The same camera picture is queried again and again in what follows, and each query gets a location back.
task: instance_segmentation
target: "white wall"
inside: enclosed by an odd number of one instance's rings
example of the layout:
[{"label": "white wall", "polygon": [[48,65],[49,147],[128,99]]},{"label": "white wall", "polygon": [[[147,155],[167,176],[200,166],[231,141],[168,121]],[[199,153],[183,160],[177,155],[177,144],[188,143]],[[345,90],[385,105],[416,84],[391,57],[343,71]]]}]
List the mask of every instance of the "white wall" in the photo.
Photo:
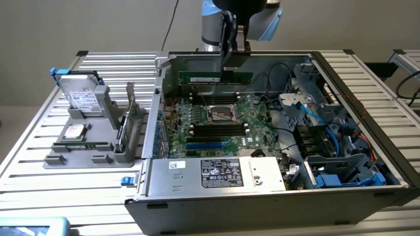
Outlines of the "white wall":
[{"label": "white wall", "polygon": [[[157,51],[175,0],[0,0],[0,105],[36,106],[53,87],[48,69],[79,50]],[[419,0],[283,0],[280,31],[253,49],[353,49],[385,60],[420,49]],[[180,0],[171,50],[201,45],[201,1]]]}]

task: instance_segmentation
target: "teal object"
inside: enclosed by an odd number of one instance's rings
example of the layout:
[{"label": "teal object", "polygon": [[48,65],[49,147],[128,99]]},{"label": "teal object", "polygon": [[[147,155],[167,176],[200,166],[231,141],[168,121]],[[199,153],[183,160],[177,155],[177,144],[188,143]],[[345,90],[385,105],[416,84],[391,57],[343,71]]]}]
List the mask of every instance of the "teal object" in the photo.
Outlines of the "teal object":
[{"label": "teal object", "polygon": [[65,217],[0,217],[0,235],[69,236]]}]

